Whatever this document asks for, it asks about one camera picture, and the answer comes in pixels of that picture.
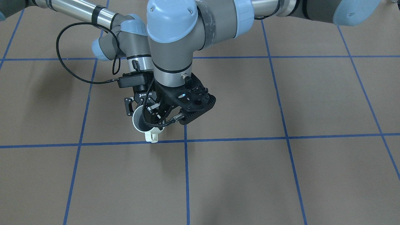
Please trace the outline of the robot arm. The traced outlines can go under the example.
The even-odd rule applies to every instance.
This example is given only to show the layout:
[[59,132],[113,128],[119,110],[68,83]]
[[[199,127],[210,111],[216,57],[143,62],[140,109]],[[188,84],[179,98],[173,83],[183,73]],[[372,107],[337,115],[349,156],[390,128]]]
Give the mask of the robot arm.
[[298,17],[337,26],[358,25],[379,0],[149,0],[147,32],[157,103],[144,103],[147,125],[188,124],[210,110],[215,97],[192,73],[193,54],[247,33],[255,20]]
[[[121,27],[128,22],[138,22],[139,17],[136,15],[123,17],[103,6],[94,5],[84,0],[2,0],[1,21],[30,6],[53,9],[84,20],[70,24],[60,31],[56,39],[57,52],[59,52],[61,36],[68,28],[85,25],[98,27],[108,33],[108,37],[111,38],[116,49],[116,53],[103,56],[101,50],[105,48],[106,37],[96,39],[92,47],[99,60],[108,60],[109,57],[116,60],[117,58],[131,56],[126,53],[129,47],[128,38],[136,37],[136,35],[121,30]],[[25,72],[22,77],[12,79],[15,82],[14,84],[1,85],[1,123],[21,121],[23,116],[30,118],[30,116],[45,116],[46,113],[56,115],[55,107],[63,109],[66,106],[64,100],[71,100],[69,94],[72,93],[74,83],[72,78],[66,77],[67,73],[88,84],[103,84],[103,82],[87,81],[80,78],[69,68],[66,68],[65,72],[61,72],[60,69],[53,69],[43,75],[33,73],[33,77],[41,78],[42,83],[38,85],[35,93],[27,94],[22,90],[23,86],[27,85],[27,81],[29,81],[29,73]]]

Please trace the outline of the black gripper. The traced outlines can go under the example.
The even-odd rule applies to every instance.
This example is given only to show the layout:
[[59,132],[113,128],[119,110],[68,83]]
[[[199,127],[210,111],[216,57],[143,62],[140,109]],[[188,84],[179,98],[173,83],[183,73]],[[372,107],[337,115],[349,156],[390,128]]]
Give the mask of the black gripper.
[[171,125],[180,120],[180,113],[169,118],[177,104],[166,102],[156,94],[156,104],[146,104],[144,101],[144,122],[147,125]]
[[136,85],[133,86],[134,98],[124,98],[124,104],[126,109],[126,115],[132,116],[135,107],[133,103],[136,102],[138,105],[142,105],[146,100],[146,104],[156,104],[156,92],[154,84],[150,85]]

